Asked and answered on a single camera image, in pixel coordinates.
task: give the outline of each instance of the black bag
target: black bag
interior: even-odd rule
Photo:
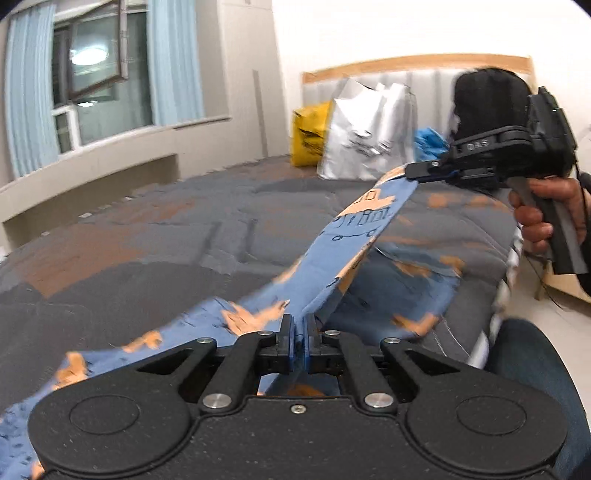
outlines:
[[[525,126],[527,83],[515,73],[496,68],[460,75],[454,87],[454,120],[451,141],[508,125]]]

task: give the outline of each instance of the headboard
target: headboard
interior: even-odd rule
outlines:
[[[447,135],[453,108],[453,86],[469,69],[497,67],[515,72],[531,90],[537,89],[531,57],[483,53],[444,53],[394,57],[351,63],[302,75],[304,106],[332,98],[343,77],[353,77],[369,87],[379,82],[408,85],[417,98],[418,127],[432,127]]]

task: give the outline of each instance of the white wall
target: white wall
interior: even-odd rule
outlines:
[[[424,53],[532,56],[575,135],[591,125],[591,18],[571,0],[273,0],[288,118],[300,74]],[[579,147],[591,171],[591,135]]]

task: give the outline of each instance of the wooden headboard trim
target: wooden headboard trim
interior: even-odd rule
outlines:
[[[467,69],[479,67],[497,67],[515,73],[527,74],[530,88],[537,88],[535,82],[534,63],[531,57],[515,57],[492,53],[441,53],[428,55],[412,55],[393,57],[391,59],[369,60],[350,63],[339,67],[304,72],[302,84],[336,80],[345,76],[362,75],[365,73],[399,72],[403,70],[450,68]]]

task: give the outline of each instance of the silver bag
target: silver bag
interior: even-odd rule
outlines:
[[[371,89],[348,78],[333,99],[329,133],[318,175],[324,179],[377,180],[414,161],[417,106],[406,85]]]

